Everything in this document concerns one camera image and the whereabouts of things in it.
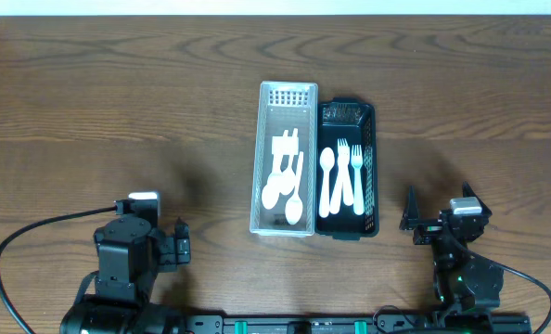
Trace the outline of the white fork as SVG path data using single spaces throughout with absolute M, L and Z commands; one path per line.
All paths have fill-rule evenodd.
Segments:
M 356 215 L 365 212 L 364 194 L 362 187 L 363 154 L 360 145 L 352 146 L 351 165 L 353 167 L 353 211 Z
M 338 180 L 340 198 L 346 206 L 353 205 L 352 183 L 349 174 L 350 146 L 345 138 L 338 140 Z
M 340 212 L 340 204 L 341 204 L 342 189 L 343 189 L 343 178 L 344 178 L 344 172 L 343 172 L 344 162 L 345 162 L 345 155 L 343 153 L 339 153 L 338 160 L 337 160 L 338 173 L 337 173 L 335 185 L 333 187 L 333 191 L 330 199 L 330 205 L 329 205 L 331 214 L 337 214 Z

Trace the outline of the black plastic basket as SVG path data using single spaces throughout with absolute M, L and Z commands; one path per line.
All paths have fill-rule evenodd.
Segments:
M 353 147 L 363 151 L 363 167 L 360 176 L 365 202 L 365 212 L 354 213 L 343 204 L 340 212 L 327 217 L 315 216 L 315 232 L 339 240 L 372 238 L 379 230 L 378 216 L 378 163 L 375 108 L 357 98 L 335 97 L 318 105 L 317 147 L 337 148 L 339 139 L 346 139 Z

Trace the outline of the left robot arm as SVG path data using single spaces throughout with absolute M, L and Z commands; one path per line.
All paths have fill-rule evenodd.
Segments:
M 184 333 L 186 318 L 150 301 L 160 273 L 191 261 L 189 226 L 158 227 L 156 199 L 115 202 L 118 217 L 94 233 L 98 270 L 85 276 L 61 333 Z

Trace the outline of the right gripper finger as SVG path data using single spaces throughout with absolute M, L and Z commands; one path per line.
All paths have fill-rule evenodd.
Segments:
M 418 219 L 418 206 L 416 201 L 416 190 L 414 186 L 409 187 L 406 204 L 404 207 L 403 220 L 417 220 Z
M 481 200 L 481 198 L 475 193 L 471 185 L 464 181 L 462 184 L 462 193 L 464 198 L 474 198 L 481 207 L 481 215 L 484 216 L 491 216 L 492 211 L 488 208 L 488 206 Z

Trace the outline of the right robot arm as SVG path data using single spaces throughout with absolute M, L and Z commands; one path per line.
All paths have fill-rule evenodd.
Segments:
M 483 234 L 492 211 L 468 183 L 462 192 L 437 218 L 424 219 L 411 186 L 399 225 L 414 233 L 414 244 L 432 248 L 433 289 L 441 306 L 429 321 L 436 328 L 464 328 L 478 316 L 488 321 L 490 311 L 500 305 L 504 270 L 468 253 L 468 243 Z

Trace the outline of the white spoon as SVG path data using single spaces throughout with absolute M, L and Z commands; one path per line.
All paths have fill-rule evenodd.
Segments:
M 285 207 L 285 215 L 288 223 L 290 225 L 295 225 L 301 219 L 303 204 L 300 198 L 300 185 L 301 185 L 301 175 L 303 168 L 304 152 L 299 152 L 297 169 L 296 169 L 296 179 L 295 187 L 292 196 L 288 199 Z
M 288 130 L 285 130 L 283 134 L 280 136 L 288 136 Z M 273 185 L 279 180 L 282 174 L 282 171 L 281 171 L 282 160 L 283 160 L 283 156 L 273 155 L 272 171 L 270 172 L 267 178 L 268 185 Z
M 266 210 L 271 210 L 275 207 L 278 198 L 279 198 L 280 190 L 279 190 L 279 180 L 273 184 L 268 185 L 266 181 L 266 185 L 263 188 L 262 191 L 262 204 L 263 207 Z
M 321 152 L 319 159 L 320 166 L 323 171 L 321 193 L 319 199 L 319 209 L 318 213 L 321 218 L 327 218 L 330 213 L 329 204 L 329 194 L 330 194 L 330 185 L 329 185 L 329 175 L 335 164 L 335 156 L 332 148 L 324 148 Z
M 287 196 L 294 187 L 292 183 L 295 173 L 292 170 L 292 164 L 295 155 L 298 153 L 298 146 L 298 129 L 294 128 L 292 132 L 292 137 L 288 141 L 288 167 L 282 173 L 282 185 L 280 188 L 280 192 L 284 196 Z

